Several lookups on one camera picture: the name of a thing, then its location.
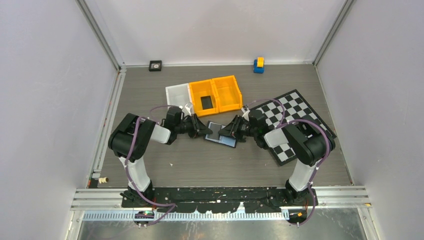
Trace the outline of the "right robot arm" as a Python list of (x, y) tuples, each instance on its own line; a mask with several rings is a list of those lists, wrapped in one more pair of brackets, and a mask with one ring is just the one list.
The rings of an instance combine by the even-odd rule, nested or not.
[(305, 191), (312, 188), (320, 165), (336, 147), (334, 137), (308, 115), (274, 127), (267, 123), (263, 112), (252, 110), (236, 115), (218, 133), (239, 142), (252, 137), (262, 149), (288, 144), (297, 158), (293, 173), (285, 184), (285, 198), (291, 205), (299, 205), (305, 199)]

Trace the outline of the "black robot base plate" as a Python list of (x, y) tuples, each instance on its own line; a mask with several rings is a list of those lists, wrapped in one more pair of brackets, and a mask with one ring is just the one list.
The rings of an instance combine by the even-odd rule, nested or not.
[(276, 213), (281, 207), (298, 207), (301, 210), (317, 206), (307, 190), (298, 195), (286, 193), (278, 187), (157, 187), (148, 189), (147, 194), (138, 194), (129, 187), (121, 193), (122, 207), (150, 207), (165, 213), (175, 204), (173, 212), (201, 214), (234, 213), (243, 207), (246, 213)]

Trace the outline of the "dark grey credit card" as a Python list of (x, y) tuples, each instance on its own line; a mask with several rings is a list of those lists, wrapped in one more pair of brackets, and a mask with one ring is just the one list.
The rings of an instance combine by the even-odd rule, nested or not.
[(210, 95), (202, 96), (200, 98), (200, 100), (201, 100), (202, 110), (208, 110), (208, 109), (213, 109), (214, 108), (213, 101), (212, 101), (212, 98), (211, 98)]

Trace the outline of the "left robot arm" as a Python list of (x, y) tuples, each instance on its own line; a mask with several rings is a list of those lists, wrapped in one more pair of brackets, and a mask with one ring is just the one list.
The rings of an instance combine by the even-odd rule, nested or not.
[(167, 113), (161, 122), (128, 113), (112, 132), (108, 148), (113, 151), (124, 166), (128, 186), (134, 194), (134, 200), (141, 207), (153, 202), (152, 180), (148, 176), (144, 155), (150, 142), (171, 145), (178, 135), (187, 134), (195, 139), (212, 134), (195, 113), (185, 114), (176, 105), (167, 105)]

